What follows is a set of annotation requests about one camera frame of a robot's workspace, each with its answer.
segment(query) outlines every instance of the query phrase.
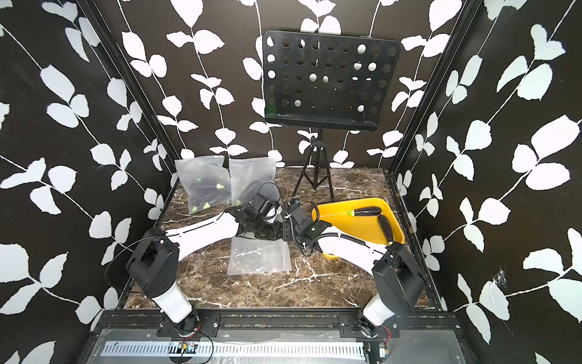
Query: leaf pattern wallpaper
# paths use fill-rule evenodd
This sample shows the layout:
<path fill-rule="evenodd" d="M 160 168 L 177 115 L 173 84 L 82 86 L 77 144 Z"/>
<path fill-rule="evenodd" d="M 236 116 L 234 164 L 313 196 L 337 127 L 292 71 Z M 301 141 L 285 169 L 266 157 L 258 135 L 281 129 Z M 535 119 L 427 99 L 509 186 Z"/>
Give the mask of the leaf pattern wallpaper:
<path fill-rule="evenodd" d="M 582 355 L 581 13 L 483 1 L 396 170 L 441 305 L 482 363 Z"/>
<path fill-rule="evenodd" d="M 332 168 L 390 164 L 464 4 L 462 0 L 95 3 L 172 147 L 183 158 L 269 156 L 278 167 L 303 165 L 309 138 L 317 130 L 264 120 L 265 31 L 400 41 L 403 50 L 378 130 L 326 131 Z"/>
<path fill-rule="evenodd" d="M 175 169 L 76 3 L 0 0 L 0 44 L 0 362 L 68 363 Z"/>

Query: brown marble surface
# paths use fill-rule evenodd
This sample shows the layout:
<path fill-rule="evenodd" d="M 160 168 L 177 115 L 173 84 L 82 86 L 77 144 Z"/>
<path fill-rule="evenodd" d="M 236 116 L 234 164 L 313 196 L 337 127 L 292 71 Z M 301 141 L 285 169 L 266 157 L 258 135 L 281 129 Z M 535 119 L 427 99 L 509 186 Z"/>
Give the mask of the brown marble surface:
<path fill-rule="evenodd" d="M 278 168 L 275 182 L 284 200 L 290 199 L 300 172 L 299 168 Z M 380 197 L 388 202 L 400 222 L 381 169 L 337 168 L 331 170 L 331 175 L 336 201 Z M 311 206 L 306 201 L 330 202 L 329 185 L 323 183 L 313 190 L 304 180 L 297 197 L 309 214 Z M 162 229 L 194 224 L 227 207 L 229 204 L 223 204 L 190 216 L 186 191 L 178 186 L 162 219 Z M 176 280 L 188 299 L 197 303 L 197 308 L 364 306 L 377 293 L 372 276 L 345 260 L 327 260 L 318 253 L 304 257 L 292 242 L 289 252 L 292 266 L 289 272 L 229 276 L 226 271 L 230 239 L 225 239 L 183 259 L 178 265 Z M 428 306 L 425 294 L 417 306 Z M 125 304 L 126 309 L 154 307 L 153 301 L 142 294 L 131 294 Z"/>

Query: clear plastic bag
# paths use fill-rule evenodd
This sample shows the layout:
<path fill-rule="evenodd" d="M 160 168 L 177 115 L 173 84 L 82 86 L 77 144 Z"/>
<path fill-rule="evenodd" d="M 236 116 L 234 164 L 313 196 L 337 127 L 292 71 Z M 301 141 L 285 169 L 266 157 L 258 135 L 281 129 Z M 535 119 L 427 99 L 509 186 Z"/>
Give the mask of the clear plastic bag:
<path fill-rule="evenodd" d="M 232 206 L 249 202 L 259 188 L 267 198 L 279 197 L 274 185 L 270 183 L 263 185 L 264 182 L 275 179 L 276 162 L 273 158 L 231 159 L 228 164 L 232 179 Z"/>
<path fill-rule="evenodd" d="M 238 236 L 232 238 L 227 275 L 290 270 L 289 245 L 283 240 L 245 239 Z"/>
<path fill-rule="evenodd" d="M 232 197 L 230 175 L 222 166 L 224 156 L 204 156 L 175 161 L 180 183 L 188 193 L 190 214 L 228 202 Z"/>

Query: metal plate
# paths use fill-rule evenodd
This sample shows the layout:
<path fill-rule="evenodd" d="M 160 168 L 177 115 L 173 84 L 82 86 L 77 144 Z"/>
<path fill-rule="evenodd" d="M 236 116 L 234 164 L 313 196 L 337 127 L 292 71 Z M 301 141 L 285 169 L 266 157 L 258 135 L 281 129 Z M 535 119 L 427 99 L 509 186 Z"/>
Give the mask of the metal plate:
<path fill-rule="evenodd" d="M 400 42 L 269 30 L 262 51 L 268 122 L 378 128 Z"/>

